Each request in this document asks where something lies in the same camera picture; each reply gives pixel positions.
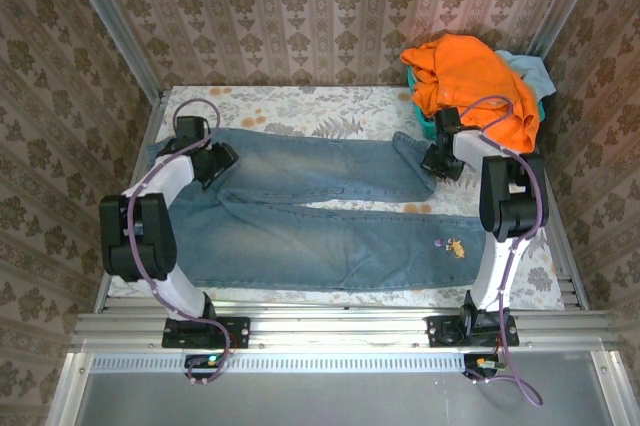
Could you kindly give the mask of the blue denim jeans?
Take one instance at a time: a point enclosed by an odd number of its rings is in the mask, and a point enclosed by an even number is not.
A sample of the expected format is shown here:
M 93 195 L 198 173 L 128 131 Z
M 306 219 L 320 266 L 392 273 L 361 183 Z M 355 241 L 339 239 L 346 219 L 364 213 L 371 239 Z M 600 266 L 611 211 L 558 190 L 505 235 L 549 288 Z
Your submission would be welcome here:
M 465 286 L 485 232 L 473 217 L 332 210 L 328 200 L 428 200 L 427 144 L 221 129 L 238 161 L 169 209 L 177 263 L 199 287 L 370 292 Z

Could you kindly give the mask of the orange trousers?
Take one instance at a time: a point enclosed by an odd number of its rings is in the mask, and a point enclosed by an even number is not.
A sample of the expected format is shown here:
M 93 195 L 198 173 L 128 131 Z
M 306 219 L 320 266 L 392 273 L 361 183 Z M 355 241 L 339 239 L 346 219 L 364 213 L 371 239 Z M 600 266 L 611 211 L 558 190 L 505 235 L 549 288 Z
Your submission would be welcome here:
M 400 60 L 413 74 L 412 100 L 425 116 L 455 108 L 463 125 L 483 128 L 511 150 L 534 151 L 540 127 L 534 91 L 481 40 L 446 34 L 404 50 Z

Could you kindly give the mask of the teal plastic basket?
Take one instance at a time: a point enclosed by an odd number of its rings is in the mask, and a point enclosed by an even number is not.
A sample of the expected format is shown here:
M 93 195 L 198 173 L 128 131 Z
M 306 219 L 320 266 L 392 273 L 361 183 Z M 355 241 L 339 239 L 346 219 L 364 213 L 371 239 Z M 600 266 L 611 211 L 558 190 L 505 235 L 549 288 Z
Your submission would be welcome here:
M 407 68 L 406 78 L 407 78 L 407 84 L 408 84 L 410 96 L 413 96 L 413 94 L 415 92 L 416 78 L 415 78 L 415 75 L 413 73 L 413 69 L 411 67 Z M 543 107 L 542 101 L 539 101 L 537 103 L 537 106 L 538 106 L 538 112 L 539 112 L 539 115 L 540 115 L 540 120 L 543 121 L 546 118 L 546 113 L 544 111 L 544 107 Z M 434 124 L 434 121 L 431 118 L 429 118 L 429 117 L 424 115 L 424 113 L 422 112 L 421 108 L 419 107 L 419 105 L 416 102 L 413 102 L 413 109 L 414 109 L 414 114 L 415 114 L 415 117 L 417 119 L 417 122 L 418 122 L 418 124 L 420 125 L 420 127 L 422 129 L 423 136 L 426 139 L 434 139 L 435 138 L 435 124 Z

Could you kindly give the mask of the floral patterned table mat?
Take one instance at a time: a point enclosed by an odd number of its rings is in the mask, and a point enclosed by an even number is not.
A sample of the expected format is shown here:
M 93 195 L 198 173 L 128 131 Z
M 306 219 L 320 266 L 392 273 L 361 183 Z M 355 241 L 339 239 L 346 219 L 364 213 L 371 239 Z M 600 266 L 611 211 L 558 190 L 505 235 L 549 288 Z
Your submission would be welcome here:
M 151 114 L 134 175 L 152 158 L 148 146 L 172 135 L 175 109 L 190 98 L 207 97 L 219 108 L 222 126 L 270 134 L 316 138 L 388 140 L 396 131 L 421 137 L 404 87 L 212 87 L 180 86 L 163 96 Z M 550 235 L 539 231 L 525 250 L 511 289 L 517 310 L 563 310 L 567 283 L 557 271 Z M 457 307 L 463 287 L 376 292 L 317 292 L 210 288 L 216 304 L 225 301 L 406 307 Z

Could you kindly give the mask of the light blue garment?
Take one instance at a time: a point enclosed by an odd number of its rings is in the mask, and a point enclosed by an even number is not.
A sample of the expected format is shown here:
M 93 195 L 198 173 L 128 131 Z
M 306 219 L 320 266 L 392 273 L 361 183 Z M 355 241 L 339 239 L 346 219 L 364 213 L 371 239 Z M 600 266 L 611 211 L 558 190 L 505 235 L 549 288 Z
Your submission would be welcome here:
M 556 87 L 540 57 L 495 50 L 520 79 L 531 89 L 537 102 L 553 95 Z

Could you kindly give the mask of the left controller board green light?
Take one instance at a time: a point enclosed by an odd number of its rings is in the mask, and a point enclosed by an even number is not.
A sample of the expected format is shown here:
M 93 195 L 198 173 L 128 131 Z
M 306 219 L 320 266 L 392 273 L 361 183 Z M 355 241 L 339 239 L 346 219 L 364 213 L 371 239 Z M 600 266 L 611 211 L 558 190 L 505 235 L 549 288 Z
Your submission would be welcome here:
M 210 381 L 220 367 L 221 353 L 186 355 L 184 373 L 194 381 Z

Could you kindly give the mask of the grey metal lower panel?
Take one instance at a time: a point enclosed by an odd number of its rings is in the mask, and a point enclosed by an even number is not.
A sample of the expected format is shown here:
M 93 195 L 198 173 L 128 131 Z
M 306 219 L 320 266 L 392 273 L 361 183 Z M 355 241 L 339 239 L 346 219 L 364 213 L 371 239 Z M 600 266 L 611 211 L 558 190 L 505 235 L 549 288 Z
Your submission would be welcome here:
M 67 357 L 46 426 L 640 426 L 616 352 L 519 353 L 541 394 L 463 373 L 229 373 L 193 386 L 185 373 L 90 371 Z

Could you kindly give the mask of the aluminium left side rail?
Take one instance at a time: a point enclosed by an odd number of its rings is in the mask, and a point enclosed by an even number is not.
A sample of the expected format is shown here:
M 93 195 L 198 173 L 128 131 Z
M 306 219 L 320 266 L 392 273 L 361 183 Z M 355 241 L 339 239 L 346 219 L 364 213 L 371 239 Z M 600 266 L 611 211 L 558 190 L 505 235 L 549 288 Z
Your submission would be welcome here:
M 152 105 L 150 116 L 145 128 L 144 136 L 139 147 L 136 163 L 130 179 L 130 186 L 136 184 L 147 172 L 149 156 L 147 147 L 156 142 L 156 137 L 162 126 L 165 110 L 168 104 L 168 98 L 171 91 L 165 90 L 160 93 L 159 99 Z M 113 278 L 107 273 L 103 274 L 97 297 L 93 307 L 93 313 L 101 314 L 106 303 L 112 293 L 124 296 L 141 296 L 144 297 L 149 292 L 147 285 L 138 286 L 136 283 L 126 283 L 117 277 Z

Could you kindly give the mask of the aluminium right side rail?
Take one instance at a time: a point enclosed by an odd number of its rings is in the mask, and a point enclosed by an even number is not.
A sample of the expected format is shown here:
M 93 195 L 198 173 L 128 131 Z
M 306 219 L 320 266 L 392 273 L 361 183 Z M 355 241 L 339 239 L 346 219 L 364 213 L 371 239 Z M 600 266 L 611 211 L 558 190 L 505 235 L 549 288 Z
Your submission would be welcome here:
M 551 182 L 545 175 L 549 216 L 545 226 L 547 243 L 556 269 L 561 297 L 566 310 L 590 310 L 590 303 L 569 244 Z

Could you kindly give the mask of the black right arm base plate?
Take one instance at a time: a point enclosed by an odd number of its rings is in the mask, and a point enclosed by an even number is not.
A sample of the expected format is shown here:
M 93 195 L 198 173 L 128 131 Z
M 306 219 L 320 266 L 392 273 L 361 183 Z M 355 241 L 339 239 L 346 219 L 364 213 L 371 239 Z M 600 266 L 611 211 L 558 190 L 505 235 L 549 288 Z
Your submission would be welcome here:
M 504 324 L 506 344 L 519 346 L 515 319 L 506 315 L 501 322 L 497 313 L 478 317 L 473 325 L 467 325 L 461 316 L 430 316 L 427 318 L 427 335 L 431 347 L 495 347 L 503 343 L 501 324 Z

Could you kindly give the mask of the aluminium left corner post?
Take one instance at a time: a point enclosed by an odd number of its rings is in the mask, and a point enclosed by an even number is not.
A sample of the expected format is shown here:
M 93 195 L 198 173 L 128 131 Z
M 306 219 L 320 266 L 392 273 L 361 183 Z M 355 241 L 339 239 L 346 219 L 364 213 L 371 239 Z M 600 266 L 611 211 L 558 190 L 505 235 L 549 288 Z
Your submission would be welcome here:
M 125 9 L 116 0 L 89 0 L 117 49 L 125 59 L 138 85 L 153 105 L 163 88 L 156 77 L 139 40 L 127 23 Z

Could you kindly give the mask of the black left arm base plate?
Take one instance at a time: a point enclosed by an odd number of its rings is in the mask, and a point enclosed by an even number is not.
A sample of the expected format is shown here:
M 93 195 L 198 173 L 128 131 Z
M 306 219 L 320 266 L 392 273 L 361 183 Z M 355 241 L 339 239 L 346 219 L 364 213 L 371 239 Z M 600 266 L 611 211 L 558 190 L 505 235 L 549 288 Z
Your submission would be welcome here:
M 227 331 L 231 349 L 249 347 L 250 319 L 248 317 L 218 317 L 218 322 Z M 224 349 L 224 332 L 209 323 L 167 319 L 161 345 L 163 348 Z

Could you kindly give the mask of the aluminium front frame rail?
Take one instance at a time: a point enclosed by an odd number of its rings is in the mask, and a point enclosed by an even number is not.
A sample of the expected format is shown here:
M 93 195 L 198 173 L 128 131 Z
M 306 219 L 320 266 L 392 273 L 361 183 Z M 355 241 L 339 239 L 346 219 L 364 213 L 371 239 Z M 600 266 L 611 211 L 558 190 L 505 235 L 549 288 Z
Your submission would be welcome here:
M 452 310 L 220 302 L 221 316 L 250 320 L 250 352 L 443 352 L 430 338 L 433 319 Z M 516 311 L 517 352 L 612 350 L 616 337 L 598 311 Z M 166 312 L 147 298 L 115 298 L 98 313 L 78 317 L 73 352 L 161 349 Z

